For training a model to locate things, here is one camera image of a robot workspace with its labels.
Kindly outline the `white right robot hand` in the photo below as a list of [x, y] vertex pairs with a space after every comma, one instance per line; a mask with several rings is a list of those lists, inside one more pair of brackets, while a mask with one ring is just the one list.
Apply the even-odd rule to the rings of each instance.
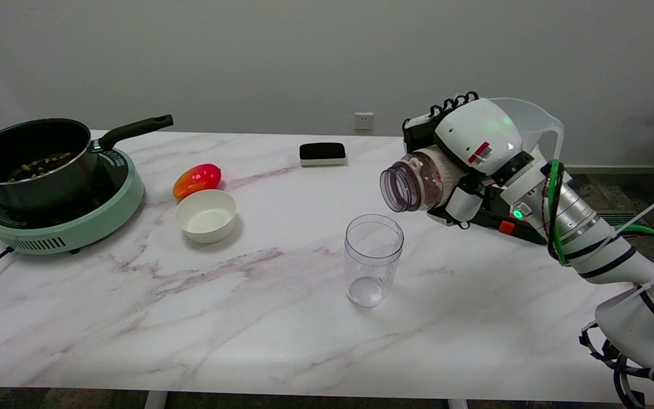
[[462, 225], [477, 215], [486, 180], [505, 185], [532, 163], [511, 117], [498, 104], [470, 91], [433, 105], [401, 126], [406, 155], [394, 187], [419, 194], [400, 211], [436, 210]]

